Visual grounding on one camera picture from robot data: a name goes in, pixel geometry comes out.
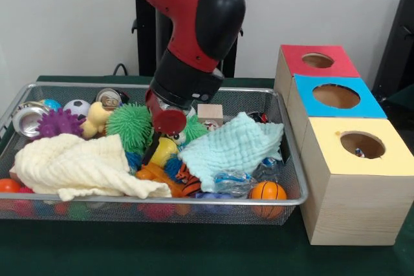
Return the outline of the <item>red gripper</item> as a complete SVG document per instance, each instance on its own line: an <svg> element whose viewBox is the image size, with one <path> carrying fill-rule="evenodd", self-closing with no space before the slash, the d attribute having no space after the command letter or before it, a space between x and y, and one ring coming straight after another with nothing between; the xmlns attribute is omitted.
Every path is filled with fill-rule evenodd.
<svg viewBox="0 0 414 276"><path fill-rule="evenodd" d="M159 145L162 134L178 134L186 126L187 117L180 108L164 103L152 90L146 91L146 107L151 115L154 130L152 142L142 157L142 165L147 165Z"/></svg>

